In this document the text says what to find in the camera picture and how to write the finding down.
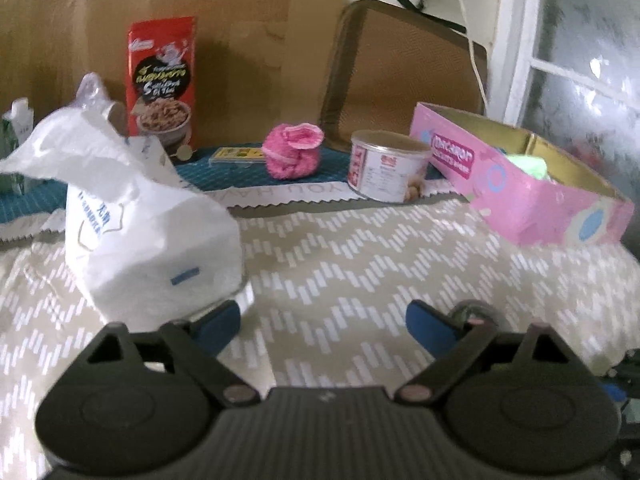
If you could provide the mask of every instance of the cardboard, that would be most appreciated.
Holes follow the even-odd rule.
[[[633,203],[611,184],[527,130],[420,103],[411,136],[431,145],[431,164],[514,244],[613,243],[633,215]],[[525,174],[497,148],[510,155],[544,158],[551,180]]]
[[[100,74],[111,97],[123,101],[130,24],[197,16],[196,128],[201,146],[260,141],[280,120],[317,119],[323,74],[344,3],[1,1],[0,57],[10,69],[4,71],[0,87],[0,110],[7,110],[17,97],[28,97],[36,120],[71,102],[87,72]],[[310,23],[318,25],[313,34],[308,34]],[[298,75],[305,70],[308,76]],[[281,73],[291,81],[285,98]]]

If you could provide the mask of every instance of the white plastic bag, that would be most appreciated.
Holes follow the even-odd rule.
[[[107,119],[111,126],[121,134],[127,135],[127,107],[124,103],[113,101],[109,97],[102,78],[95,72],[89,72],[78,85],[76,98],[69,103],[71,108],[94,108]]]
[[[78,287],[108,320],[154,330],[237,290],[242,249],[236,221],[162,165],[155,139],[130,141],[94,110],[62,108],[0,173],[69,184],[66,262]]]

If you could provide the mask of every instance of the pink box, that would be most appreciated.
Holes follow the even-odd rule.
[[[411,136],[431,145],[430,162],[494,230],[514,244],[617,242],[633,215],[633,203],[611,184],[527,130],[419,103]],[[552,180],[527,175],[497,148],[541,156]]]

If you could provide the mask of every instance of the brown tray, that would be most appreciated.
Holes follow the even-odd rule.
[[[486,50],[474,51],[486,80]],[[482,113],[466,37],[377,0],[347,6],[319,120],[325,144],[348,152],[357,130],[408,134],[417,102]]]

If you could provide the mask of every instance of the tin can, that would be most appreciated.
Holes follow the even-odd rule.
[[[380,202],[411,202],[420,197],[431,149],[393,132],[361,130],[351,136],[351,189]]]

